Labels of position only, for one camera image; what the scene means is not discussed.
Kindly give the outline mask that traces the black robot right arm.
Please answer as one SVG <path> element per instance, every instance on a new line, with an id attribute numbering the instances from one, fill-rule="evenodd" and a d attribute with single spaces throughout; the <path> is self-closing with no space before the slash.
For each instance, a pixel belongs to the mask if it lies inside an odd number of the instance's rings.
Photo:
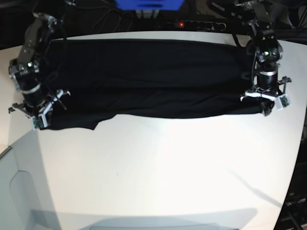
<path id="1" fill-rule="evenodd" d="M 48 126 L 48 115 L 53 105 L 62 104 L 61 97 L 70 95 L 68 90 L 53 92 L 48 86 L 51 76 L 58 74 L 62 62 L 45 77 L 39 76 L 40 66 L 48 51 L 51 36 L 60 29 L 63 34 L 63 51 L 66 51 L 67 36 L 62 21 L 45 13 L 34 13 L 35 20 L 30 25 L 25 42 L 17 58 L 10 61 L 8 73 L 15 88 L 24 97 L 23 104 L 13 104 L 9 112 L 20 111 L 33 122 Z"/>

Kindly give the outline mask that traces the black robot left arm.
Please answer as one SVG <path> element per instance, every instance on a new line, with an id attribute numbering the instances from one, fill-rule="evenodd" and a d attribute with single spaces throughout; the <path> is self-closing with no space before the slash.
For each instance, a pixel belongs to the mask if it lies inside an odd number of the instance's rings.
<path id="1" fill-rule="evenodd" d="M 234 5 L 243 11 L 242 24 L 248 27 L 250 36 L 245 49 L 252 55 L 251 89 L 245 91 L 240 100 L 256 98 L 263 115 L 268 116 L 274 107 L 280 111 L 291 105 L 286 86 L 292 79 L 287 76 L 278 79 L 283 48 L 276 38 L 270 8 L 265 1 L 236 0 Z"/>

